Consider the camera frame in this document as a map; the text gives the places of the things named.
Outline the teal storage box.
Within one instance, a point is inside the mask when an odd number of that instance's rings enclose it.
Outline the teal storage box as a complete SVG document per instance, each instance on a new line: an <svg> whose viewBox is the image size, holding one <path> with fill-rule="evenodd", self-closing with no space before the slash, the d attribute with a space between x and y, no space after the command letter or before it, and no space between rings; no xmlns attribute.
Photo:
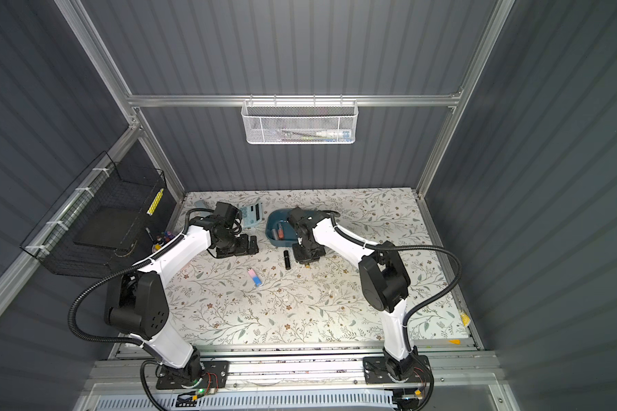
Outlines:
<svg viewBox="0 0 617 411"><path fill-rule="evenodd" d="M329 215L323 211L300 207L279 209L268 216L265 233L270 243L277 248L300 244L307 250L322 253L325 248L315 240L313 230L320 221L326 219L329 219Z"/></svg>

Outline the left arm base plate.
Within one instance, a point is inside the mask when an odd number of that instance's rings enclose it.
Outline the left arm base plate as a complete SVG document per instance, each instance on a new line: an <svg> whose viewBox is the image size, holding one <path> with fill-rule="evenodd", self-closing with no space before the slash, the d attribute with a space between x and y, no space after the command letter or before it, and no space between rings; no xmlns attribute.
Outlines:
<svg viewBox="0 0 617 411"><path fill-rule="evenodd" d="M226 387L229 361L190 361L185 368L159 366L155 375L157 390L222 389Z"/></svg>

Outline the black lipstick gold band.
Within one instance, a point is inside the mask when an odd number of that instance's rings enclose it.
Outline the black lipstick gold band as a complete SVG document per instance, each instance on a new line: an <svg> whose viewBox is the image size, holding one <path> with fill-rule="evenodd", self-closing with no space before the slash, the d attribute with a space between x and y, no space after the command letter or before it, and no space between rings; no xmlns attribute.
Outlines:
<svg viewBox="0 0 617 411"><path fill-rule="evenodd" d="M283 256L284 256L284 264L285 264L285 268L286 270L290 270L291 269L291 258L290 258L290 253L288 250L285 250L283 252Z"/></svg>

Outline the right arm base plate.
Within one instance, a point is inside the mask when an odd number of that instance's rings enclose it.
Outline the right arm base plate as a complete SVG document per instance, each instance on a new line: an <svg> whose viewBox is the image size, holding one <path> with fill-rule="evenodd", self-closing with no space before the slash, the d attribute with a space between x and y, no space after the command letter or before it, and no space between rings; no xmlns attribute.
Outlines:
<svg viewBox="0 0 617 411"><path fill-rule="evenodd" d="M408 356L397 361L391 356L368 356L362 360L364 378L368 385L418 384L434 381L427 356Z"/></svg>

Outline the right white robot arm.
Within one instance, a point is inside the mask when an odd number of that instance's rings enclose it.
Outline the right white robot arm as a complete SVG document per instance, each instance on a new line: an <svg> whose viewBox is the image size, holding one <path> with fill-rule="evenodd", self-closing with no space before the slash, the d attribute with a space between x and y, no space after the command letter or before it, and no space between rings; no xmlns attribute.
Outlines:
<svg viewBox="0 0 617 411"><path fill-rule="evenodd" d="M329 248L358 269L365 300L380 312L387 372L395 381L408 379L412 349L404 340L403 319L411 279L394 245L369 241L340 227L331 212L295 207L287 222L298 238L292 246L296 262L317 261Z"/></svg>

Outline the pink blue gradient lipstick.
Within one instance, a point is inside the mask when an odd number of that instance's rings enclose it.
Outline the pink blue gradient lipstick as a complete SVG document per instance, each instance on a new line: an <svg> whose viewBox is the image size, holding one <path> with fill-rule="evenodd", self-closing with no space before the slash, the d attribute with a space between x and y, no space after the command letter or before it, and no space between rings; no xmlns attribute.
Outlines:
<svg viewBox="0 0 617 411"><path fill-rule="evenodd" d="M248 274L250 275L250 278L252 279L256 287L262 286L262 280L260 279L260 277L258 276L258 274L255 272L254 269L248 269Z"/></svg>

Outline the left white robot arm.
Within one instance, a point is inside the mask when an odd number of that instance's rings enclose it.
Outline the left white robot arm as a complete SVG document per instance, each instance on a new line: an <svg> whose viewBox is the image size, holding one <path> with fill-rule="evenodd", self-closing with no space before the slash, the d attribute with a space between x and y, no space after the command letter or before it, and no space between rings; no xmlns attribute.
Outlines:
<svg viewBox="0 0 617 411"><path fill-rule="evenodd" d="M224 239L198 226L190 227L157 253L142 260L144 267L108 286L105 322L134 339L162 366L197 378L202 372L198 350L171 323L165 287L200 253L213 249L217 258L258 253L257 239L246 234Z"/></svg>

